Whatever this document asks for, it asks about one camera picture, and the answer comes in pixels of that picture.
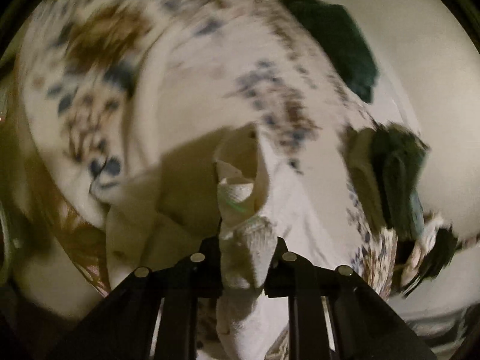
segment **metal rivet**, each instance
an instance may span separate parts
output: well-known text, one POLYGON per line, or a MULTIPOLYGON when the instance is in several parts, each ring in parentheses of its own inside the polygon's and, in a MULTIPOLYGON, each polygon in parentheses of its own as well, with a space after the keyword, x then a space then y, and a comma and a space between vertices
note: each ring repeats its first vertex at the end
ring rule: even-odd
POLYGON ((287 251, 282 255, 282 259, 283 261, 288 261, 291 263, 297 259, 297 255, 291 251, 287 251))
POLYGON ((337 271, 342 276, 350 276, 353 273, 353 269, 348 265, 341 265, 337 268, 337 271))
POLYGON ((135 269, 135 277, 146 278, 150 274, 150 270, 147 267, 141 266, 135 269))
POLYGON ((202 253, 194 253, 190 256, 190 260, 193 263, 201 263, 205 259, 205 255, 202 253))

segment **round metal screw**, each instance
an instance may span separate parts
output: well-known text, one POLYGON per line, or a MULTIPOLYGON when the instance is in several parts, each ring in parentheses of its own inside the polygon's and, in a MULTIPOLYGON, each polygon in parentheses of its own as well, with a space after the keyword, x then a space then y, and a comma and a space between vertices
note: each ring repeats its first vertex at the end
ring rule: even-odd
POLYGON ((348 265, 341 265, 337 268, 337 271, 342 276, 350 276, 353 273, 353 269, 348 265))
POLYGON ((136 278, 146 278, 150 274, 150 271, 147 267, 141 266, 140 268, 135 269, 136 278))
POLYGON ((201 263, 204 259, 205 255, 203 253, 194 253, 190 256, 192 263, 201 263))
POLYGON ((289 263, 297 259, 297 255, 291 251, 287 251, 282 255, 283 261, 288 261, 289 263))

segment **patterned cloth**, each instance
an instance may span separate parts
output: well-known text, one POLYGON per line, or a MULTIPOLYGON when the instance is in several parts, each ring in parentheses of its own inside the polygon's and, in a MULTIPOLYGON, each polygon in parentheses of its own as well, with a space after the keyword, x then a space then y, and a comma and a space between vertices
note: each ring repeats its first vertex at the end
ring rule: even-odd
POLYGON ((276 0, 45 0, 17 67, 44 222, 102 293, 216 232, 213 150, 257 121, 345 261, 388 296, 396 238, 373 240, 339 152, 371 117, 276 0))

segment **white wall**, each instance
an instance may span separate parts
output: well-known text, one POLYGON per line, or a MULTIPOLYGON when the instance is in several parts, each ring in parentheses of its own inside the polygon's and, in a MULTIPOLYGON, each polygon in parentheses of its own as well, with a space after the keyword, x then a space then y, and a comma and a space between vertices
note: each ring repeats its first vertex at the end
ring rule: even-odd
MULTIPOLYGON (((388 60, 431 154, 419 183, 426 208, 466 235, 480 230, 480 55, 440 0, 328 0, 345 5, 374 54, 388 60)), ((393 307, 436 314, 480 299, 480 249, 393 307)))

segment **pile of clothes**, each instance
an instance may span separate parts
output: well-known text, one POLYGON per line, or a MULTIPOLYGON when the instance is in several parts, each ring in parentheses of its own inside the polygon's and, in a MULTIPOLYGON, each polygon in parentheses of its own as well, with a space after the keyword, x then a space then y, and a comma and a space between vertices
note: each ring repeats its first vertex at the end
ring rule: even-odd
POLYGON ((417 194, 429 147, 397 124, 350 130, 346 147, 345 162, 373 236, 393 229, 403 244, 399 250, 407 259, 400 261, 399 286, 408 296, 450 264, 458 243, 441 216, 424 217, 417 194))

